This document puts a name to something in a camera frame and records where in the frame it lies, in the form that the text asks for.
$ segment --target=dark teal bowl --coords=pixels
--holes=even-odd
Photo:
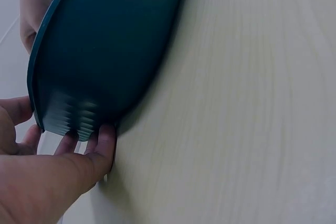
[[[53,0],[36,36],[28,91],[38,125],[86,141],[142,98],[179,0]]]

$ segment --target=light wooden surface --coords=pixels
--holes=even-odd
[[[184,0],[112,173],[63,223],[336,223],[335,17],[336,0]]]

